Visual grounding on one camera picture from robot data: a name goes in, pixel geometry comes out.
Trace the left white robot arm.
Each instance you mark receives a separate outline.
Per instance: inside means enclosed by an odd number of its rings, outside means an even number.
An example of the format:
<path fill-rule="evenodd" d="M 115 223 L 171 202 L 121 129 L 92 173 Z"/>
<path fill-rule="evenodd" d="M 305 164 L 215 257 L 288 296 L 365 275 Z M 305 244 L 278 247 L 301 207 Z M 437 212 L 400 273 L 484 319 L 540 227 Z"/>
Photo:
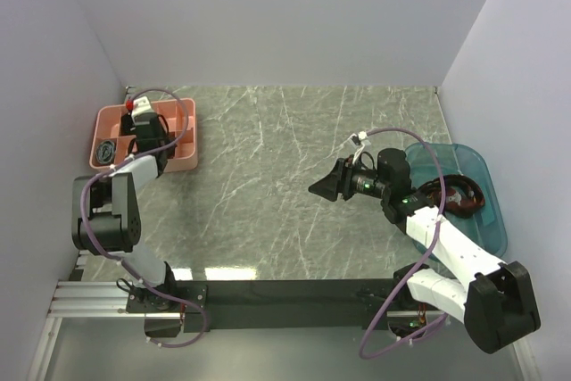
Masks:
<path fill-rule="evenodd" d="M 131 117 L 136 151 L 107 171 L 73 181 L 71 240 L 80 251 L 119 263 L 135 288 L 148 290 L 150 304 L 169 311 L 179 289 L 170 265 L 141 242 L 137 190 L 162 175 L 174 141 L 159 114 Z"/>

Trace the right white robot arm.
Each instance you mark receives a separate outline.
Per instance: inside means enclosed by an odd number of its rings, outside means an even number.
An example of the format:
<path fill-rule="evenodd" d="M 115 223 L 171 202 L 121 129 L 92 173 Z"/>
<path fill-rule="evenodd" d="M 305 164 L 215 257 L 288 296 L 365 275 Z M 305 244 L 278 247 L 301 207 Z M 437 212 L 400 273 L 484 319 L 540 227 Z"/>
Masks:
<path fill-rule="evenodd" d="M 463 323 L 483 352 L 494 353 L 532 334 L 541 326 L 532 280 L 519 262 L 506 263 L 488 253 L 450 223 L 434 202 L 413 187 L 406 154 L 384 149 L 374 169 L 359 156 L 340 158 L 309 191 L 328 201 L 356 194 L 380 201 L 384 215 L 415 242 L 422 244 L 452 274 L 446 278 L 415 263 L 384 298 L 403 309 L 429 304 Z"/>

